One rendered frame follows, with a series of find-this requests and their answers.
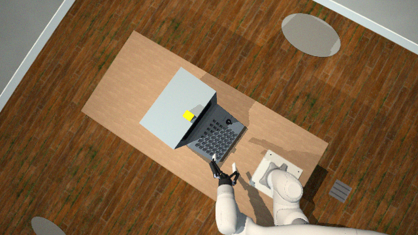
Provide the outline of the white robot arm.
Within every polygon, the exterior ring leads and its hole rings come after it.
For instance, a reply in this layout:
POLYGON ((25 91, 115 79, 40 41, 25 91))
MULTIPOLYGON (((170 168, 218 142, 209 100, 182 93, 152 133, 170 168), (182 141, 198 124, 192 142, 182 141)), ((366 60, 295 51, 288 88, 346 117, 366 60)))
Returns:
POLYGON ((217 188, 218 230, 224 235, 390 235, 357 228, 309 225, 298 201, 303 194, 302 184, 294 175, 284 172, 286 167, 285 163, 278 167, 270 162, 259 180, 260 184, 272 191, 275 226, 257 225, 252 218, 240 213, 235 201, 234 188, 224 184, 217 188))

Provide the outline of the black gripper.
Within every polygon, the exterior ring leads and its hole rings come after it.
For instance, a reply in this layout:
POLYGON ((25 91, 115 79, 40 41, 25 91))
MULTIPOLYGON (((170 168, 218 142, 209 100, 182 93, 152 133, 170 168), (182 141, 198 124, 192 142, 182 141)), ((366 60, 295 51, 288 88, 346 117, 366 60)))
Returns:
POLYGON ((219 186, 220 185, 231 185, 231 186, 235 186, 236 185, 236 181, 240 175, 240 173, 238 173, 236 171, 236 163, 233 163, 233 173, 229 176, 228 174, 223 173, 220 168, 218 167, 218 165, 216 164, 216 154, 213 155, 213 159, 212 161, 209 163, 210 168, 212 170, 212 173, 214 175, 214 178, 218 178, 219 179, 219 186), (220 175, 221 174, 221 175, 220 175), (231 177, 233 175, 236 175, 234 180, 231 180, 231 177), (229 179, 229 180, 228 180, 229 179))

